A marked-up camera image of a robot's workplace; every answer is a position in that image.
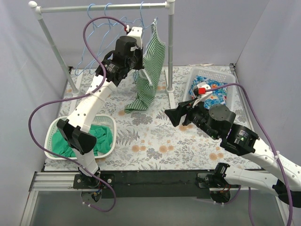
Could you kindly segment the green striped tank top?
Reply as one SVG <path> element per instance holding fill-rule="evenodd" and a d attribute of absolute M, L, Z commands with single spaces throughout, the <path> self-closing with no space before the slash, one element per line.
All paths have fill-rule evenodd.
<path fill-rule="evenodd" d="M 146 111 L 155 98 L 166 52 L 166 44 L 160 39 L 157 26 L 158 19 L 155 18 L 150 26 L 151 37 L 143 55 L 144 68 L 133 73 L 136 98 L 125 106 L 126 113 Z"/>

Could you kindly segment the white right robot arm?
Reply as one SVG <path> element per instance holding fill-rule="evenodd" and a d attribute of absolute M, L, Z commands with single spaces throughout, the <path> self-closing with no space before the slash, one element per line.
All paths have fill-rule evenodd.
<path fill-rule="evenodd" d="M 258 135 L 249 128 L 234 123 L 235 113 L 225 105 L 213 105 L 209 109 L 200 102 L 193 101 L 178 104 L 175 109 L 165 110 L 174 127 L 180 124 L 185 116 L 183 125 L 193 123 L 214 140 L 221 140 L 220 147 L 224 150 L 250 160 L 266 173 L 253 172 L 218 163 L 211 175 L 200 179 L 211 187 L 226 185 L 242 185 L 266 191 L 278 197 L 282 202 L 289 203 L 292 197 L 293 207 L 301 206 L 301 168 L 282 155 L 275 156 Z"/>

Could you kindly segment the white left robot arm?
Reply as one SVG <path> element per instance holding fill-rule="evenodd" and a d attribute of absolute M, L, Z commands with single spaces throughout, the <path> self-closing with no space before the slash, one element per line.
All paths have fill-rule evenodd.
<path fill-rule="evenodd" d="M 141 69 L 143 63 L 143 41 L 141 35 L 120 36 L 115 49 L 107 53 L 95 72 L 87 97 L 83 98 L 66 120 L 59 120 L 57 128 L 73 149 L 84 174 L 84 183 L 96 188 L 100 177 L 95 174 L 99 167 L 93 152 L 96 137 L 89 131 L 91 124 L 106 102 L 106 98 L 117 88 L 133 69 Z"/>

